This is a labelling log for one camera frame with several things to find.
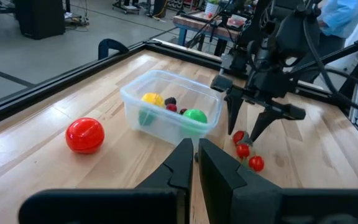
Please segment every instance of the clear plastic container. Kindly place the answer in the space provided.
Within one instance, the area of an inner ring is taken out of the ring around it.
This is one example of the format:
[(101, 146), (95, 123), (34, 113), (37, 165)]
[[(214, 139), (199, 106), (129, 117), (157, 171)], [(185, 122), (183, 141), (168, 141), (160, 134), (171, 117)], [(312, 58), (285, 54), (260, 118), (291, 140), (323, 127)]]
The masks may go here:
[[(202, 138), (218, 123), (223, 94), (210, 87), (170, 72), (151, 70), (120, 89), (125, 116), (132, 129), (138, 129), (177, 145), (183, 138)], [(142, 101), (146, 93), (163, 99), (175, 97), (178, 112)], [(180, 115), (182, 108), (198, 109), (207, 116), (201, 123)]]

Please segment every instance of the wooden tabletop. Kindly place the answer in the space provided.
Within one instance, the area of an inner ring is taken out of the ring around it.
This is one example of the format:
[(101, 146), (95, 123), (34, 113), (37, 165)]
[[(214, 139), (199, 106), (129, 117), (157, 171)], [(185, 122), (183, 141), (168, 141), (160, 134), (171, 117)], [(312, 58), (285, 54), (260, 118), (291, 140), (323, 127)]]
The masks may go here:
[[(197, 13), (192, 14), (192, 16), (199, 17), (202, 19), (208, 19), (208, 17), (205, 16), (205, 12), (197, 12)], [(194, 19), (189, 19), (189, 18), (185, 18), (182, 16), (175, 16), (173, 18), (173, 23), (175, 24), (175, 26), (177, 26), (179, 28), (187, 27), (187, 29), (192, 29), (195, 31), (200, 30), (205, 25), (205, 22), (196, 21)], [(208, 25), (205, 28), (205, 32), (210, 34), (212, 32), (212, 29), (213, 28), (210, 25)], [(229, 32), (233, 39), (236, 39), (239, 34), (237, 31), (226, 29), (223, 27), (218, 27), (215, 29), (214, 35), (219, 35), (222, 37), (230, 38)]]
[[(0, 223), (17, 223), (30, 195), (55, 188), (132, 188), (174, 146), (129, 128), (119, 89), (151, 69), (168, 70), (209, 85), (217, 71), (144, 50), (0, 122)], [(265, 158), (260, 175), (281, 187), (358, 189), (358, 131), (331, 105), (288, 94), (304, 108), (303, 121), (275, 121), (253, 150)], [(244, 103), (235, 131), (250, 132), (263, 108)], [(71, 152), (65, 130), (80, 117), (98, 119), (106, 139), (93, 155)], [(235, 157), (227, 135), (227, 108), (207, 136)], [(208, 223), (198, 166), (193, 169), (191, 222)]]

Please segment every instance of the concrete floor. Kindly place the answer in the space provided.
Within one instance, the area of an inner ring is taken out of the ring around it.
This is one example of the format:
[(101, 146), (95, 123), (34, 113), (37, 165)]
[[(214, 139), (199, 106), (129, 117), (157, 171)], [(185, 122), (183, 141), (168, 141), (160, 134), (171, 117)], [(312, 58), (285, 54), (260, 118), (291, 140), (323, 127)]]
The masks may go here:
[[(96, 60), (97, 46), (105, 38), (118, 40), (126, 46), (151, 37), (165, 41), (178, 38), (179, 30), (170, 30), (174, 28), (172, 17), (176, 12), (167, 11), (162, 21), (156, 21), (145, 16), (144, 11), (140, 15), (125, 15), (120, 9), (112, 10), (112, 0), (87, 3), (90, 23), (87, 30), (68, 30), (64, 35), (42, 40), (24, 37), (12, 15), (0, 14), (0, 71), (37, 84)], [(71, 11), (83, 16), (85, 0), (71, 0)], [(194, 34), (189, 31), (187, 40)], [(206, 38), (203, 51), (213, 54), (216, 40), (210, 44), (208, 40)], [(341, 77), (333, 76), (333, 79), (337, 86), (343, 83)], [(326, 89), (320, 78), (315, 83)], [(23, 88), (25, 86), (0, 78), (0, 98)]]

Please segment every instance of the red ball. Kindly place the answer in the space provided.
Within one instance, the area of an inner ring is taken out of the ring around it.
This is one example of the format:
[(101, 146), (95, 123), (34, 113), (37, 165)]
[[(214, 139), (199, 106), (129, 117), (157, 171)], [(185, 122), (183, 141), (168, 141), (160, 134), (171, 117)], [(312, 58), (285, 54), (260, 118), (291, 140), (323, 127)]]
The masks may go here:
[(176, 105), (174, 105), (173, 103), (170, 103), (167, 105), (167, 110), (176, 112), (176, 111), (178, 111), (178, 107)]
[(66, 130), (67, 145), (77, 153), (92, 154), (99, 150), (103, 140), (103, 127), (93, 118), (80, 118)]

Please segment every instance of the yellow ball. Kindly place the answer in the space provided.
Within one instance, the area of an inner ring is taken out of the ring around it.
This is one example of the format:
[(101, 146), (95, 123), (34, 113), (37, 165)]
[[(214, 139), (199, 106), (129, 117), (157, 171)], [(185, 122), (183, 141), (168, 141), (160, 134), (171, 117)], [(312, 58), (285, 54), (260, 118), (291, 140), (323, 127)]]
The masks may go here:
[(164, 99), (156, 93), (146, 93), (142, 97), (142, 101), (151, 103), (156, 106), (164, 107)]

